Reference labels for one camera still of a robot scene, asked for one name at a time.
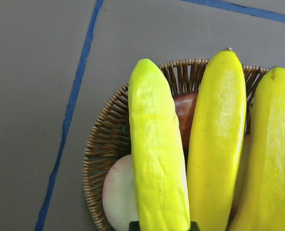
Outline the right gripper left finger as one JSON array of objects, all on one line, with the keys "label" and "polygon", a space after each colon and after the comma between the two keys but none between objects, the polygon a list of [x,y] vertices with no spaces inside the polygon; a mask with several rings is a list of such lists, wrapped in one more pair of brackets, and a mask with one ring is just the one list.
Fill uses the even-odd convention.
[{"label": "right gripper left finger", "polygon": [[129,223],[129,231],[139,231],[139,222],[138,221],[131,221]]}]

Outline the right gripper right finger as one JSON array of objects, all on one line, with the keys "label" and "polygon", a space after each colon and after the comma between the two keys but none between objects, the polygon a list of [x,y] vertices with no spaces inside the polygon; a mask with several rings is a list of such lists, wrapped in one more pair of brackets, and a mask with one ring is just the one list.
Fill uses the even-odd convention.
[{"label": "right gripper right finger", "polygon": [[195,221],[191,221],[190,231],[200,231],[200,228]]}]

